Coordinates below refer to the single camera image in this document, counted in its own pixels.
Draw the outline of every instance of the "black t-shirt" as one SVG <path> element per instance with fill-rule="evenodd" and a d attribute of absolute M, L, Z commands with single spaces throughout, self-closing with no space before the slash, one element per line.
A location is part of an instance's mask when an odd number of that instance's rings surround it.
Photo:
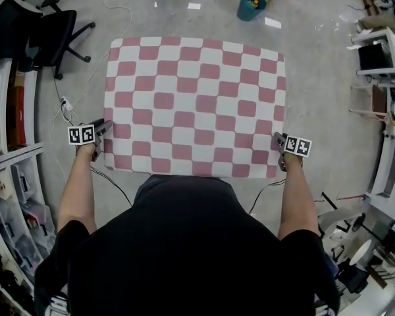
<path fill-rule="evenodd" d="M 92 235 L 70 221 L 35 279 L 39 315 L 66 283 L 73 316 L 314 315 L 315 293 L 339 307 L 318 235 L 299 230 L 279 241 L 212 178 L 150 186 Z"/>

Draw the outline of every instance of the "concrete floor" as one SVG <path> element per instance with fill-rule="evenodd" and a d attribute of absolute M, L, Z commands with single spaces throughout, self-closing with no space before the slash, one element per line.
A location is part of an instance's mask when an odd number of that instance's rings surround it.
<path fill-rule="evenodd" d="M 286 59 L 286 118 L 284 131 L 313 141 L 310 158 L 304 171 L 315 199 L 325 191 L 331 198 L 362 194 L 371 179 L 380 139 L 380 126 L 348 112 L 363 100 L 350 91 L 352 84 L 363 83 L 356 76 L 357 51 L 350 34 L 354 21 L 363 16 L 347 5 L 362 8 L 362 0 L 274 0 L 268 11 L 251 22 L 236 17 L 239 0 L 62 0 L 62 9 L 78 12 L 79 26 L 94 20 L 97 27 L 78 42 L 76 50 L 90 55 L 92 61 L 83 63 L 66 54 L 57 81 L 61 95 L 75 104 L 113 39 L 119 38 L 130 22 L 125 37 L 190 36 L 244 43 L 284 53 Z M 188 9 L 189 3 L 200 3 L 201 9 Z M 282 24 L 282 28 L 265 25 L 265 17 Z M 75 111 L 81 122 L 102 116 L 104 83 L 107 66 L 105 57 L 97 68 L 85 97 Z M 74 148 L 67 145 L 66 123 L 57 116 L 51 148 L 50 129 L 59 110 L 59 101 L 51 78 L 51 69 L 43 69 L 39 80 L 36 109 L 38 139 L 44 142 L 41 156 L 43 189 L 55 210 L 65 180 L 56 158 L 66 176 L 74 159 Z M 108 171 L 99 160 L 97 167 L 107 173 L 130 199 L 147 174 Z M 282 180 L 279 172 L 275 180 Z M 250 210 L 257 193 L 274 181 L 228 179 L 246 210 Z M 98 225 L 128 209 L 122 194 L 102 177 L 94 175 L 95 217 Z M 274 233 L 280 219 L 282 186 L 267 188 L 253 211 L 255 218 Z M 319 210 L 328 205 L 319 204 Z"/>

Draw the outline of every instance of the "blue trash bin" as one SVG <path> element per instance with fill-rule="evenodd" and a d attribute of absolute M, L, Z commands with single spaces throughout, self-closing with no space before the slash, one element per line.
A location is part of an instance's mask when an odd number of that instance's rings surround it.
<path fill-rule="evenodd" d="M 257 8 L 254 8 L 248 0 L 240 0 L 237 10 L 237 17 L 243 21 L 250 21 L 265 8 L 266 0 L 259 0 L 259 6 L 257 6 Z"/>

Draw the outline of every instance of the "checkered tablecloth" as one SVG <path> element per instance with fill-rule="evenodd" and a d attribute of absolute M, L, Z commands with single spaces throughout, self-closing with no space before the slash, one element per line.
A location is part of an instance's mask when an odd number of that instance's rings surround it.
<path fill-rule="evenodd" d="M 105 166 L 134 172 L 275 177 L 282 132 L 281 54 L 211 39 L 111 44 Z"/>

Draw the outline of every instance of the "black office chair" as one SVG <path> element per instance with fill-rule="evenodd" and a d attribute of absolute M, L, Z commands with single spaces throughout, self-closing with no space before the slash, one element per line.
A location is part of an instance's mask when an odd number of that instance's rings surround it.
<path fill-rule="evenodd" d="M 54 77 L 63 78 L 60 65 L 65 51 L 84 62 L 90 56 L 81 56 L 70 48 L 70 43 L 88 28 L 91 22 L 73 34 L 76 11 L 62 11 L 60 0 L 45 0 L 41 8 L 50 6 L 55 13 L 42 15 L 21 7 L 15 0 L 4 0 L 0 5 L 0 59 L 19 61 L 19 70 L 30 71 L 43 66 L 55 66 Z"/>

